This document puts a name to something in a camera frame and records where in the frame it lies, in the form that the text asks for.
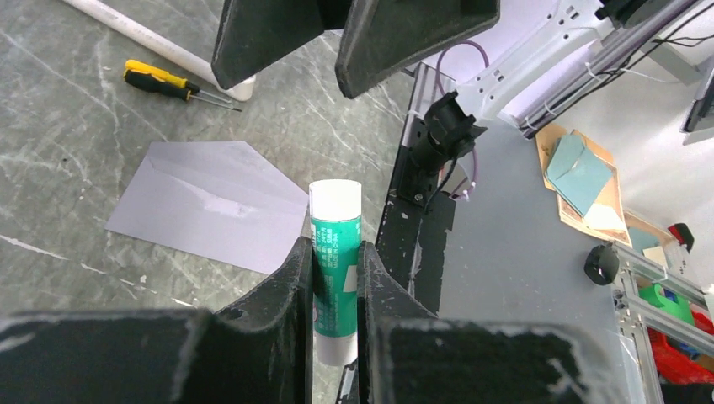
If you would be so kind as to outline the green glue stick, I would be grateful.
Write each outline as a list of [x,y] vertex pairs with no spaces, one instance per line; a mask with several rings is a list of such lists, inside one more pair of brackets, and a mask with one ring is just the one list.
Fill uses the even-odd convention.
[[309,185],[309,217],[317,266],[313,330],[318,359],[344,366],[357,357],[357,264],[362,242],[362,185],[324,179]]

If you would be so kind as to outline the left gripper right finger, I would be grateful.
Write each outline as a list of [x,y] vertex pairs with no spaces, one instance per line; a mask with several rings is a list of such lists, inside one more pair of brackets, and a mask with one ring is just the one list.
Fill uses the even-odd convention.
[[605,348],[584,330],[540,322],[442,319],[358,250],[360,403],[624,403]]

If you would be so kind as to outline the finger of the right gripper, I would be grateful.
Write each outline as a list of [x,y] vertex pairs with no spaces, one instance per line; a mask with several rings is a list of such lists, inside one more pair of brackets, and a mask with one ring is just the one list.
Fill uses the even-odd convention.
[[230,89],[333,29],[342,29],[350,0],[226,0],[211,70]]
[[499,0],[353,1],[335,63],[338,87],[346,98],[357,98],[499,18]]

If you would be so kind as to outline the grey envelope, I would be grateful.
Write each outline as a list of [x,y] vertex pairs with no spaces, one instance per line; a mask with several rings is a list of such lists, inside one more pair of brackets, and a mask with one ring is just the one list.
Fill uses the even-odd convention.
[[105,228],[272,274],[301,234],[307,202],[244,141],[153,142]]

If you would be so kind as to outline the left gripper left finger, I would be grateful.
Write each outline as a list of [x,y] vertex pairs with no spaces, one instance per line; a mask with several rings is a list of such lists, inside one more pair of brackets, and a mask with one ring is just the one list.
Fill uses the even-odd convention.
[[223,309],[25,311],[1,320],[4,403],[308,403],[312,245]]

